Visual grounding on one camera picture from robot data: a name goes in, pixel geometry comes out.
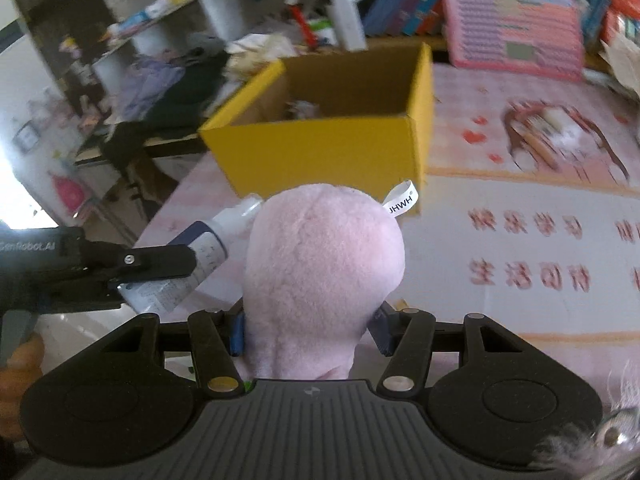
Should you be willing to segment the white shelf unit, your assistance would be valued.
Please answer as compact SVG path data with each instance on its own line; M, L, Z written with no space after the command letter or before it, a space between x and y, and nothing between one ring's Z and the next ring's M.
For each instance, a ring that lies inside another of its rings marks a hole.
M328 12L341 47L349 51L367 47L356 0L300 2L307 10L321 6ZM190 32L210 32L227 42L238 40L284 12L284 0L186 0L134 27L93 63L93 69L107 92L115 94L127 67L139 55L182 52L188 47Z

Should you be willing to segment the pile of clothes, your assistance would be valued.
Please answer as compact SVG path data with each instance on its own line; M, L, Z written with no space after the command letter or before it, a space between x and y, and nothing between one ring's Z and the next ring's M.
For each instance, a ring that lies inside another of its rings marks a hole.
M127 68L115 98L115 125L100 141L103 157L116 170L124 172L146 140L178 139L204 122L226 82L230 54L224 40L205 32L191 32L186 44L183 55L141 55Z

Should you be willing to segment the small card box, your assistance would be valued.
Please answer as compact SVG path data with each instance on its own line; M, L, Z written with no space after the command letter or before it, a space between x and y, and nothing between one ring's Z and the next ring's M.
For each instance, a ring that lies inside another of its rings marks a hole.
M550 125L540 115L538 114L529 115L524 120L524 124L526 125L527 130L533 136L536 136L536 138L548 144L551 143L550 134L552 133L552 131L551 131Z

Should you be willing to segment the white tissue pack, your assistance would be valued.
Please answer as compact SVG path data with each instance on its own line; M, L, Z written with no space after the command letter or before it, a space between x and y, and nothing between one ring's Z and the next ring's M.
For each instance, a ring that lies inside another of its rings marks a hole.
M224 50L229 55L224 73L238 81L248 81L280 58L298 55L292 41L282 34L249 34L229 42Z

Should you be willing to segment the row of blue books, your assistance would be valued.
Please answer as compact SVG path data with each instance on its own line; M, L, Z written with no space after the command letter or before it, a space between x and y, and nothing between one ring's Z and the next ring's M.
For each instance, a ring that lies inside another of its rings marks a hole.
M373 0L362 17L367 37L416 36L438 0Z

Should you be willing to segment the pink plush pig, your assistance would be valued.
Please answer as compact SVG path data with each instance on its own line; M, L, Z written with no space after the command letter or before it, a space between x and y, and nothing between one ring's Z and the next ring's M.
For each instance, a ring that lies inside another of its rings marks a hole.
M405 264L397 220L366 193L310 184L270 197L248 240L243 377L347 378Z

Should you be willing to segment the toy car grey purple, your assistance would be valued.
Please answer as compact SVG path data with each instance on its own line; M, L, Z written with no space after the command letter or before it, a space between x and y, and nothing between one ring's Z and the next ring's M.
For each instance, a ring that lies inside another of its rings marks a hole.
M303 100L296 100L286 103L285 117L288 120L309 120L322 117L320 106Z

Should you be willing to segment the yellow cardboard box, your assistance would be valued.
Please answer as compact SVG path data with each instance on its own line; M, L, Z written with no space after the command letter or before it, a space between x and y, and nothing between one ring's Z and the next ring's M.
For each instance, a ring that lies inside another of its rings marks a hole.
M296 100L322 117L288 120ZM384 200L401 182L423 185L434 117L432 51L401 44L274 61L200 136L239 196L329 183Z

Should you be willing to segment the large white charger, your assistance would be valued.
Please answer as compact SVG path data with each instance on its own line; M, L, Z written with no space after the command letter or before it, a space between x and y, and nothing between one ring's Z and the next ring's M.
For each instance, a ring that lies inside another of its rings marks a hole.
M557 148L574 150L582 137L582 127L562 107L546 107L542 118L551 127L550 140Z

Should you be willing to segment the dark blue white bottle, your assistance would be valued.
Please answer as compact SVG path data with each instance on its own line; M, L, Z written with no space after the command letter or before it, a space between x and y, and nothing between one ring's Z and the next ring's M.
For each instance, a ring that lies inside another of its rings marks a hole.
M191 223L166 246L189 249L188 270L178 271L173 263L168 278L137 278L119 284L119 295L139 314L168 315L229 258L231 245L248 232L261 206L262 198L250 194L213 218Z

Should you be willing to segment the pink checkered table mat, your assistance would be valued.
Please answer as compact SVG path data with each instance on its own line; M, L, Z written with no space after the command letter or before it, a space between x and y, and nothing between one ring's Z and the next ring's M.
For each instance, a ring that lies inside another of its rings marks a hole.
M589 84L437 65L423 188L400 220L406 270L390 299L444 322L478 312L602 394L639 376L639 151L628 108ZM518 135L562 107L578 148Z

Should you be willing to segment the pink stick tube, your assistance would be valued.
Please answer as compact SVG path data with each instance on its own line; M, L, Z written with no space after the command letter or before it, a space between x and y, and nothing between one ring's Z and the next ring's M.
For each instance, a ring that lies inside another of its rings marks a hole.
M560 166L555 159L554 151L550 146L544 142L539 136L531 133L528 130L520 132L518 134L522 141L530 148L535 156L537 156L542 162L544 162L549 168L554 171L559 171Z

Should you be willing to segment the pink keyboard learning tablet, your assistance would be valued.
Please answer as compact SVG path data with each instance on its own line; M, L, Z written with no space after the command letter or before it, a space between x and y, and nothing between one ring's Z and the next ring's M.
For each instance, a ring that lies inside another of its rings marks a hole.
M579 80L585 66L575 0L442 0L450 62Z

